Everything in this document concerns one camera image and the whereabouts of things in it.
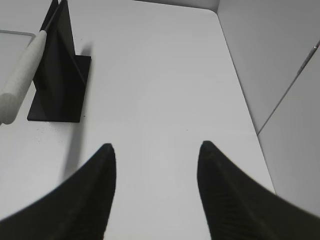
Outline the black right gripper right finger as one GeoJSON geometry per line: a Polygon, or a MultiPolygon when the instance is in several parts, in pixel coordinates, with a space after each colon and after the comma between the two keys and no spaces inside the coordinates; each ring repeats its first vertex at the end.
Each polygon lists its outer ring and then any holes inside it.
{"type": "Polygon", "coordinates": [[[199,150],[197,185],[213,240],[318,240],[320,219],[257,183],[211,141],[199,150]]]}

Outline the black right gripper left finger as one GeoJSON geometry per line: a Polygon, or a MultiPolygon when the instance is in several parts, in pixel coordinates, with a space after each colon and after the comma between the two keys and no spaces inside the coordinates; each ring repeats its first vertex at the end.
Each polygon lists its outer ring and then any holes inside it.
{"type": "Polygon", "coordinates": [[[102,240],[116,189],[110,143],[53,191],[0,222],[2,240],[102,240]]]}

